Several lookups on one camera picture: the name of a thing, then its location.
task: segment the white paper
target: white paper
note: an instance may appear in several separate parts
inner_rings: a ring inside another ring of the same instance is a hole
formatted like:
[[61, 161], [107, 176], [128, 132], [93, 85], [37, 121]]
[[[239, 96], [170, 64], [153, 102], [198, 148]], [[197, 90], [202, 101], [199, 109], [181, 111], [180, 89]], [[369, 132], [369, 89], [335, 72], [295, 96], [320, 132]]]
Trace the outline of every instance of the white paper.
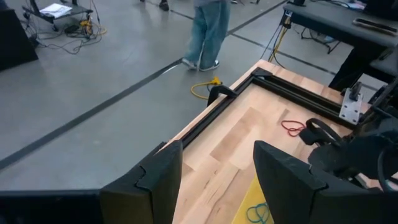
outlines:
[[54, 3], [50, 6], [45, 7], [44, 9], [40, 10], [40, 12], [42, 14], [50, 14], [54, 18], [59, 18], [60, 16], [68, 14], [71, 10], [72, 10], [71, 7]]

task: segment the yellow cable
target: yellow cable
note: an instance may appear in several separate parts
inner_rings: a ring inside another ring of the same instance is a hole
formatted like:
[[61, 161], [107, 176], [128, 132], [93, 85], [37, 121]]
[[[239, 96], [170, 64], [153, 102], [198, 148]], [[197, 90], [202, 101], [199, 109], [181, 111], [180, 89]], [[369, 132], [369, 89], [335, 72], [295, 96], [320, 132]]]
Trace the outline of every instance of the yellow cable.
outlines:
[[212, 81], [210, 81], [210, 82], [195, 84], [195, 85], [193, 85], [193, 86], [191, 87], [191, 93], [192, 93], [195, 97], [197, 97], [197, 98], [204, 99], [204, 100], [208, 100], [208, 97], [207, 97], [207, 96], [202, 96], [202, 95], [199, 95], [198, 93], [195, 93], [195, 88], [196, 88], [196, 87], [198, 87], [198, 86], [205, 86], [205, 85], [221, 85], [221, 81], [220, 81], [220, 79], [218, 79], [218, 77], [214, 77], [214, 78], [212, 79]]
[[274, 55], [275, 55], [276, 52], [278, 51], [279, 45], [280, 45], [280, 43], [282, 43], [282, 39], [284, 38], [286, 32], [287, 32], [287, 28], [284, 27], [283, 30], [282, 30], [282, 35], [280, 35], [278, 44], [275, 46], [275, 49], [274, 49], [273, 53], [271, 54], [271, 56], [270, 56], [269, 59], [268, 59], [269, 62], [272, 62], [272, 60], [274, 59]]
[[[289, 23], [290, 23], [290, 17], [286, 18], [284, 24], [287, 25], [287, 24], [289, 24]], [[275, 46], [275, 48], [274, 48], [273, 51], [272, 51], [271, 56], [268, 58], [268, 61], [269, 61], [269, 62], [272, 62], [272, 60], [274, 59], [274, 55], [275, 55], [276, 52], [278, 51], [279, 45], [280, 45], [280, 43], [282, 43], [282, 39], [284, 38], [286, 32], [287, 32], [287, 28], [286, 28], [286, 27], [283, 27], [283, 29], [282, 29], [282, 35], [279, 37], [278, 44]]]
[[88, 34], [93, 33], [93, 26], [96, 26], [100, 30], [98, 35], [103, 35], [108, 31], [108, 30], [106, 30], [105, 27], [98, 25], [95, 22], [88, 21], [88, 20], [80, 21], [80, 26], [82, 26], [82, 28], [84, 28]]

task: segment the wooden table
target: wooden table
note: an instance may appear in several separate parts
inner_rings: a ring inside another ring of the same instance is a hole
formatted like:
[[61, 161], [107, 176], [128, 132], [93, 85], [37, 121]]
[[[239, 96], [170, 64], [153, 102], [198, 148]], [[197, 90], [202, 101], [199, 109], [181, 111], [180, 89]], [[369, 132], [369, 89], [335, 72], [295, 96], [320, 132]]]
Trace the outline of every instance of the wooden table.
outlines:
[[[337, 91], [264, 60], [258, 61], [231, 88], [237, 87], [256, 67], [332, 101], [342, 101]], [[214, 101], [172, 140], [180, 139], [222, 98]], [[254, 141], [261, 139], [307, 162], [313, 147], [306, 146], [298, 137], [290, 137], [280, 122], [291, 119], [304, 123], [310, 118], [320, 117], [259, 86], [248, 86], [184, 150], [174, 223], [231, 223], [256, 173], [252, 159]], [[350, 133], [321, 119], [340, 135]]]

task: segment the yellow paper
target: yellow paper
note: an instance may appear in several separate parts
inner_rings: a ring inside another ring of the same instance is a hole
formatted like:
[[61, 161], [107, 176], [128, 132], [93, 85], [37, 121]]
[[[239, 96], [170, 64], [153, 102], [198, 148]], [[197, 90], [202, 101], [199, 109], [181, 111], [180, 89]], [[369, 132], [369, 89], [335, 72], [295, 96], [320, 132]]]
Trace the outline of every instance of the yellow paper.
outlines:
[[[264, 198], [264, 194], [262, 193], [259, 179], [257, 178], [257, 176], [255, 176], [250, 184], [248, 192], [244, 196], [239, 210], [235, 214], [232, 224], [252, 224], [252, 222], [248, 220], [246, 212], [250, 207], [256, 206], [260, 203], [264, 203], [265, 201], [266, 200]], [[267, 224], [274, 224], [274, 220], [272, 219], [271, 215], [268, 218]]]

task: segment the concrete floor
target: concrete floor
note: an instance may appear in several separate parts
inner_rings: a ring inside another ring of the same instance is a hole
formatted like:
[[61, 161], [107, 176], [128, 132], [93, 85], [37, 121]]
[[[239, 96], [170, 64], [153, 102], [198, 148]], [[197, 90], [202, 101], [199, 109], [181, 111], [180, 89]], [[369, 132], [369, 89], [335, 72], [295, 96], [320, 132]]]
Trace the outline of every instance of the concrete floor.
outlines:
[[[0, 190], [100, 188], [123, 175], [205, 108], [205, 100], [190, 94], [193, 84], [216, 75], [230, 85], [259, 60], [282, 15], [281, 0], [232, 5], [232, 34], [221, 49], [220, 67], [195, 73], [178, 63], [190, 38], [192, 0], [171, 0], [170, 12], [150, 1], [95, 0], [108, 29], [100, 43], [77, 55], [37, 49], [40, 60], [0, 73], [0, 167], [11, 164], [0, 171]], [[20, 18], [22, 4], [9, 2]], [[88, 7], [89, 1], [80, 4]], [[324, 46], [301, 40], [292, 29], [277, 58], [327, 85], [350, 50], [341, 43], [328, 55]], [[383, 85], [366, 75], [361, 81], [369, 87], [365, 99]]]

